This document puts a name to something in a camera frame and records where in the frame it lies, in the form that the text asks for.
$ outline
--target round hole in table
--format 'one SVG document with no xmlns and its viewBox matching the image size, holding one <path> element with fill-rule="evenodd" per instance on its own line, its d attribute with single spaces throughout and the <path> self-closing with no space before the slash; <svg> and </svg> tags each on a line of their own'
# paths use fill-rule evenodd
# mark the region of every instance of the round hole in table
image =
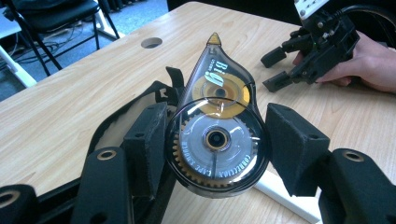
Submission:
<svg viewBox="0 0 396 224">
<path fill-rule="evenodd" d="M 142 48 L 144 49 L 154 49 L 160 46 L 163 41 L 159 37 L 150 37 L 142 41 Z"/>
</svg>

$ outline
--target tape reel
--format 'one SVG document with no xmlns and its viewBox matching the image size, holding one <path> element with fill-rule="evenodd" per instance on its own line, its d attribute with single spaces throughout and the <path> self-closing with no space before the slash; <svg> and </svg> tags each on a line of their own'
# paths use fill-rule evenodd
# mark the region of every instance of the tape reel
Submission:
<svg viewBox="0 0 396 224">
<path fill-rule="evenodd" d="M 185 120 L 175 139 L 178 168 L 191 181 L 211 188 L 231 186 L 248 173 L 259 145 L 241 119 L 214 119 L 207 114 Z"/>
<path fill-rule="evenodd" d="M 205 114 L 219 119 L 229 119 L 245 109 L 244 106 L 250 101 L 250 92 L 239 77 L 227 73 L 218 75 L 224 80 L 222 87 L 206 80 L 205 77 L 200 77 L 192 86 L 191 96 L 193 100 L 208 98 L 209 104 L 201 107 Z"/>
</svg>

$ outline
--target black mechanical arm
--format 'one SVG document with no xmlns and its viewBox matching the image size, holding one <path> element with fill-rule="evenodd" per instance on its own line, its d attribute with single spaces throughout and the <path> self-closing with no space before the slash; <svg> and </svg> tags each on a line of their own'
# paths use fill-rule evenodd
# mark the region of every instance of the black mechanical arm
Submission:
<svg viewBox="0 0 396 224">
<path fill-rule="evenodd" d="M 154 136 L 163 140 L 154 133 L 164 127 L 152 118 L 166 117 L 165 107 L 151 106 L 139 118 L 140 124 L 151 120 L 153 130 L 134 125 L 122 147 L 91 153 L 79 179 L 39 197 L 27 185 L 0 188 L 1 223 L 161 223 L 175 178 L 163 161 L 148 155 L 163 151 L 149 143 Z M 322 189 L 323 223 L 396 222 L 396 187 L 370 157 L 347 148 L 330 152 L 330 139 L 283 105 L 269 104 L 265 121 L 271 162 L 289 194 L 315 196 Z M 163 170 L 152 178 L 152 167 Z"/>
<path fill-rule="evenodd" d="M 351 59 L 360 38 L 347 14 L 356 11 L 380 16 L 396 27 L 395 16 L 379 7 L 345 7 L 334 14 L 320 9 L 302 20 L 302 27 L 290 34 L 290 40 L 262 57 L 262 63 L 269 68 L 285 59 L 286 53 L 300 51 L 304 55 L 303 60 L 289 72 L 284 71 L 265 80 L 263 84 L 268 91 L 275 92 L 302 81 L 312 84 L 337 64 Z"/>
</svg>

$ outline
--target black chair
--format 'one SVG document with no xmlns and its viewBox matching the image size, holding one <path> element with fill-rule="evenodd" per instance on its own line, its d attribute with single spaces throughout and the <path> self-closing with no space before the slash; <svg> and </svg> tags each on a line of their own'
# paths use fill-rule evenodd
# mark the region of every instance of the black chair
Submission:
<svg viewBox="0 0 396 224">
<path fill-rule="evenodd" d="M 102 8 L 102 0 L 98 0 L 97 2 L 94 0 L 74 0 L 55 7 L 43 9 L 32 8 L 32 10 L 27 10 L 28 8 L 21 7 L 18 8 L 18 5 L 15 4 L 16 2 L 13 2 L 13 0 L 3 0 L 3 2 L 8 6 L 14 19 L 20 25 L 22 34 L 26 36 L 30 47 L 35 52 L 35 55 L 40 63 L 43 65 L 47 76 L 50 76 L 50 71 L 46 66 L 46 63 L 48 61 L 52 61 L 53 64 L 59 70 L 61 70 L 62 67 L 55 58 L 66 53 L 70 49 L 73 49 L 92 38 L 95 38 L 96 48 L 100 48 L 95 14 Z M 102 11 L 111 28 L 113 29 L 116 38 L 120 38 L 113 21 L 108 15 L 108 12 L 106 10 Z M 43 43 L 40 36 L 58 32 L 65 27 L 72 26 L 77 21 L 82 21 L 84 19 L 88 19 L 89 17 L 92 18 L 93 35 L 82 41 L 79 41 L 69 49 L 66 49 L 56 55 L 52 55 L 50 50 Z M 48 60 L 44 61 L 43 57 L 35 46 L 35 42 L 40 48 L 44 50 L 45 54 L 49 57 Z"/>
</svg>

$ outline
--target table surface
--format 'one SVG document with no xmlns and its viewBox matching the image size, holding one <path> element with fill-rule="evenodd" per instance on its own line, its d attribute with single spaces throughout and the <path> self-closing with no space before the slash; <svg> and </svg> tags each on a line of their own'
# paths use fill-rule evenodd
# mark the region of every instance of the table surface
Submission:
<svg viewBox="0 0 396 224">
<path fill-rule="evenodd" d="M 305 83 L 271 93 L 261 84 L 292 68 L 295 54 L 270 69 L 260 58 L 297 28 L 193 2 L 165 14 L 0 103 L 0 186 L 29 184 L 41 195 L 80 176 L 98 125 L 154 80 L 170 85 L 165 66 L 180 68 L 187 81 L 214 32 L 224 51 L 254 76 L 263 117 L 268 103 L 289 106 L 332 139 L 330 149 L 349 147 L 368 154 L 395 183 L 394 95 L 363 86 Z M 142 48 L 141 42 L 150 37 L 163 43 Z M 256 189 L 212 200 L 179 184 L 163 219 L 163 223 L 276 222 L 305 220 Z"/>
</svg>

